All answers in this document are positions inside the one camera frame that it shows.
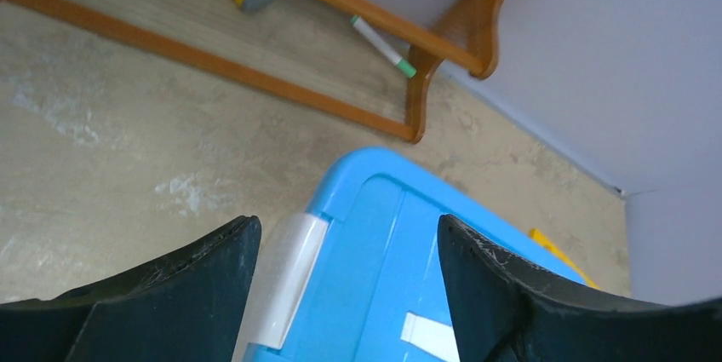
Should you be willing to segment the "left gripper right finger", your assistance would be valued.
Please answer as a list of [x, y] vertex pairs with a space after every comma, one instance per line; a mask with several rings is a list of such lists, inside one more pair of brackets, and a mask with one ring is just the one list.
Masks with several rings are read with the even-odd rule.
[[438, 252], [463, 361], [718, 361], [721, 301], [643, 302], [559, 276], [452, 215]]

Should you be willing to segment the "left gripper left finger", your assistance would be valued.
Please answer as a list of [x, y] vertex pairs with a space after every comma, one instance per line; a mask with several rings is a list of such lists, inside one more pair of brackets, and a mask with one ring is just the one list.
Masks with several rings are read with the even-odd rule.
[[50, 300], [1, 306], [4, 361], [228, 361], [261, 242], [256, 216]]

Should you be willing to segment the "yellow test tube rack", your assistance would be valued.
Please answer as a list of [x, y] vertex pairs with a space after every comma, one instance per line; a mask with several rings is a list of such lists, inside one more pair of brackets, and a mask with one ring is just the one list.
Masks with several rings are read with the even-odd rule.
[[528, 237], [550, 252], [556, 258], [561, 260], [566, 266], [571, 268], [579, 277], [582, 278], [585, 285], [599, 290], [600, 287], [592, 281], [552, 240], [537, 228], [532, 228], [528, 232]]

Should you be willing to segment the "blue plastic lid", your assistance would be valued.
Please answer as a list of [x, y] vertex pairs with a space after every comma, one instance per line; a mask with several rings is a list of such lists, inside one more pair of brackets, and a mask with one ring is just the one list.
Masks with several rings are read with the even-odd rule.
[[337, 160], [307, 208], [329, 223], [284, 345], [242, 361], [456, 361], [437, 227], [452, 214], [493, 242], [576, 282], [571, 268], [502, 218], [400, 154]]

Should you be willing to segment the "white plastic bin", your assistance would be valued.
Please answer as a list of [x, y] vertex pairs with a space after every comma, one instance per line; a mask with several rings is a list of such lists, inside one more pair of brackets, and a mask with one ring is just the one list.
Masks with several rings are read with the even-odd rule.
[[295, 213], [263, 238], [233, 361], [252, 345], [283, 347], [328, 228], [326, 220]]

